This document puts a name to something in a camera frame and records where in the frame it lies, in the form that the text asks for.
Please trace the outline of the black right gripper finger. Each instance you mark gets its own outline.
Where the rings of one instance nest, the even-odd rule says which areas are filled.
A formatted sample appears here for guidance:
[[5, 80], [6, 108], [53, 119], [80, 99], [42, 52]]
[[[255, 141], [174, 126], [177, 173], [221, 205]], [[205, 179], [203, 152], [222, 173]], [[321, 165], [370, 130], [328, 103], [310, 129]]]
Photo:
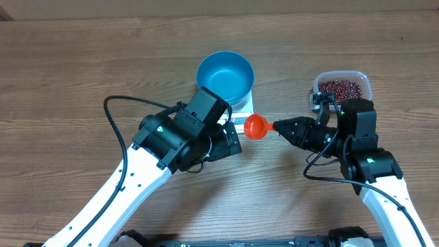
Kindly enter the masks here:
[[279, 134], [291, 134], [292, 121], [290, 119], [278, 120], [273, 123], [273, 129]]
[[286, 139], [289, 143], [292, 141], [292, 132], [291, 130], [277, 130], [278, 134], [282, 136], [284, 139]]

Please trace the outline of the orange scoop with blue handle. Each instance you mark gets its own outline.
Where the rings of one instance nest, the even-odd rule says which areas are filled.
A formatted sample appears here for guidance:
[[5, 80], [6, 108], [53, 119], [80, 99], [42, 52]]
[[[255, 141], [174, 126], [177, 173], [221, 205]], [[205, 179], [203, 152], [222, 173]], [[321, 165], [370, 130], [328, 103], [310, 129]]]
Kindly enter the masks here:
[[274, 131], [273, 123], [261, 115], [252, 114], [244, 122], [244, 134], [249, 139], [262, 139], [269, 131]]

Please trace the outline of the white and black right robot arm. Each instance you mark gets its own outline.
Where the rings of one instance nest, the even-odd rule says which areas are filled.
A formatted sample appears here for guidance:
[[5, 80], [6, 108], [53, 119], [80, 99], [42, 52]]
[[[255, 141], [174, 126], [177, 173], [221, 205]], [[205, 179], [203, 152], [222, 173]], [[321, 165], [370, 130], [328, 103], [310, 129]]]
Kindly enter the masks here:
[[310, 117], [276, 121], [273, 129], [292, 145], [318, 157], [334, 156], [348, 183], [376, 220], [388, 246], [433, 246], [391, 152], [378, 146], [377, 112], [372, 101], [349, 99], [336, 109], [337, 125]]

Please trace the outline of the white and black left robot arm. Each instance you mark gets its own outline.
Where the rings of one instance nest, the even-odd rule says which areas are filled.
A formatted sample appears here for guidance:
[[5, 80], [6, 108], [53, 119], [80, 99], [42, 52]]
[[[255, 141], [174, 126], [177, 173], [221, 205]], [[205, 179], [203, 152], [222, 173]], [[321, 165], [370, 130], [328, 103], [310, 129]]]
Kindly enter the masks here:
[[108, 246], [143, 201], [176, 171], [199, 173], [207, 162], [241, 152], [231, 120], [231, 105], [202, 87], [188, 104], [178, 102], [146, 116], [126, 146], [104, 101], [123, 159], [86, 206], [58, 233], [43, 242], [49, 246]]

